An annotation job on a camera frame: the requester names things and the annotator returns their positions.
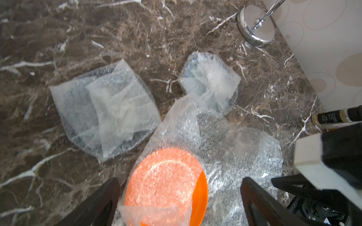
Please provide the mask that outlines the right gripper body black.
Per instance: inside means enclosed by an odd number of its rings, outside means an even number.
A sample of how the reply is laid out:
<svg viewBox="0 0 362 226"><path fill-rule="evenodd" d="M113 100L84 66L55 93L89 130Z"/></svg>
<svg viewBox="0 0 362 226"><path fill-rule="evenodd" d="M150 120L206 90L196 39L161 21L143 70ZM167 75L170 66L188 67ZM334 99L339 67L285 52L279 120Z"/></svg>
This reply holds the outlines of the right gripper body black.
<svg viewBox="0 0 362 226"><path fill-rule="evenodd" d="M322 161L352 187L362 188L362 124L321 135Z"/></svg>

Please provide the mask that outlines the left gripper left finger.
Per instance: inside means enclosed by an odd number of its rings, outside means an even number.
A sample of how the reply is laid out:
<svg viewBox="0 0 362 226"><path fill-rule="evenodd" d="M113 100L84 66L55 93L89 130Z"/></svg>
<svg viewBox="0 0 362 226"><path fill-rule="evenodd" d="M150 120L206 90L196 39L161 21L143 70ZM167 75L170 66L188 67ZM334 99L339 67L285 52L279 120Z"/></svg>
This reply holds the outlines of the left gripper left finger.
<svg viewBox="0 0 362 226"><path fill-rule="evenodd" d="M91 196L62 219L58 226L112 225L121 187L117 178L107 180Z"/></svg>

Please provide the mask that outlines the orange dinner plate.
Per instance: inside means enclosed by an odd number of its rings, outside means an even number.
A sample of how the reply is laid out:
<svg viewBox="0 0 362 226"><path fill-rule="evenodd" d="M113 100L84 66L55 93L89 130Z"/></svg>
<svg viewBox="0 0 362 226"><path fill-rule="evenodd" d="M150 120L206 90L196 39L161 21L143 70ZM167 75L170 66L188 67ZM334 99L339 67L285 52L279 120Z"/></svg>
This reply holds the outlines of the orange dinner plate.
<svg viewBox="0 0 362 226"><path fill-rule="evenodd" d="M169 147L134 169L119 207L128 226L199 226L208 204L206 174L197 158Z"/></svg>

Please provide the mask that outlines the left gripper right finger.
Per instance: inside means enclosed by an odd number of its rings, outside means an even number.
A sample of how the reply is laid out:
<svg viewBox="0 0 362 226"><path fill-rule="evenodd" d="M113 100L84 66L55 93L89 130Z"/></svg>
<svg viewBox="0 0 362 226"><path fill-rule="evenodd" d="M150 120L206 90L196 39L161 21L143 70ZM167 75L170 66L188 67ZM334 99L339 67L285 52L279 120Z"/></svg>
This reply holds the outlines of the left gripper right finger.
<svg viewBox="0 0 362 226"><path fill-rule="evenodd" d="M240 194L250 226L306 226L299 217L289 213L252 178L242 180Z"/></svg>

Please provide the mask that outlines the bubble wrap around orange plate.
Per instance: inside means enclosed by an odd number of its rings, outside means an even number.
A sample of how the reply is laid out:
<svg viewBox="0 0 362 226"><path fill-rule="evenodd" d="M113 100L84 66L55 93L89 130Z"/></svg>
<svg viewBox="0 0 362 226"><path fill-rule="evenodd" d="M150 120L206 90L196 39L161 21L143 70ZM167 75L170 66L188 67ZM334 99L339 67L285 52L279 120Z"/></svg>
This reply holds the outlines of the bubble wrap around orange plate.
<svg viewBox="0 0 362 226"><path fill-rule="evenodd" d="M227 122L191 94L174 103L131 174L148 154L169 147L193 154L206 174L208 204L203 226L247 225L239 191L245 177L277 196L271 179L282 173L279 142L263 131Z"/></svg>

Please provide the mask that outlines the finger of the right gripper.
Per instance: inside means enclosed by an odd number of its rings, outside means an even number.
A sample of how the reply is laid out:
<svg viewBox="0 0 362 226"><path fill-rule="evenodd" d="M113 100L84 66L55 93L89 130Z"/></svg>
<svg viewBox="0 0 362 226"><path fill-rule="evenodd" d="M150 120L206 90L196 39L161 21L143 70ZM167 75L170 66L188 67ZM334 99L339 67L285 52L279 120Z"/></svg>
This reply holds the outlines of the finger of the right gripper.
<svg viewBox="0 0 362 226"><path fill-rule="evenodd" d="M349 201L339 191L317 189L302 174L271 179L272 185L295 197L287 210L309 226L348 226Z"/></svg>

